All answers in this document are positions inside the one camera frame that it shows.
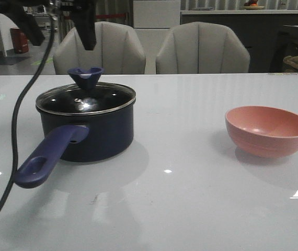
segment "beige chair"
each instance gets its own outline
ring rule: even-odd
[[[156,73],[247,73],[249,64],[249,52],[229,27],[192,22],[169,30]]]
[[[53,57],[56,74],[94,66],[103,67],[104,74],[144,74],[145,54],[135,30],[112,22],[95,25],[97,44],[93,51],[84,49],[75,28],[65,36]]]

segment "bowl rim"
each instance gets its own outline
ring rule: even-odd
[[[276,107],[270,107],[270,106],[239,106],[239,107],[235,107],[235,108],[232,108],[230,110],[228,110],[225,114],[225,120],[230,124],[232,125],[233,127],[241,130],[241,131],[244,131],[244,132],[248,132],[248,133],[251,133],[251,134],[254,134],[254,135],[257,135],[257,136],[262,136],[262,137],[265,137],[265,138],[275,138],[275,139],[295,139],[295,138],[298,138],[298,135],[297,136],[273,136],[273,135],[266,135],[266,134],[261,134],[261,133],[256,133],[256,132],[250,132],[250,131],[247,131],[247,130],[243,130],[239,127],[237,127],[236,125],[234,125],[233,123],[231,123],[228,118],[227,118],[227,115],[229,112],[233,111],[233,110],[236,110],[236,109],[239,109],[239,108],[244,108],[244,107],[261,107],[261,108],[270,108],[270,109],[275,109],[275,110],[281,110],[281,111],[284,111],[284,112],[288,112],[288,113],[291,113],[295,116],[298,116],[297,113],[295,112],[291,112],[291,111],[288,111],[288,110],[285,110],[285,109],[281,109],[281,108],[276,108]]]

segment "lid knob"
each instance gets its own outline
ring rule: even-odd
[[[67,71],[79,88],[83,90],[91,90],[95,88],[103,72],[104,69],[100,67],[92,67],[89,70],[77,67]]]

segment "red trash can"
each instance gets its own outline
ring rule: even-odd
[[[28,52],[28,40],[26,35],[19,28],[10,29],[12,44],[15,53]]]

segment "saucepan handle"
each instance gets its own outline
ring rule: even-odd
[[[34,188],[46,181],[69,143],[79,143],[87,137],[84,125],[62,125],[53,129],[14,174],[14,183]]]

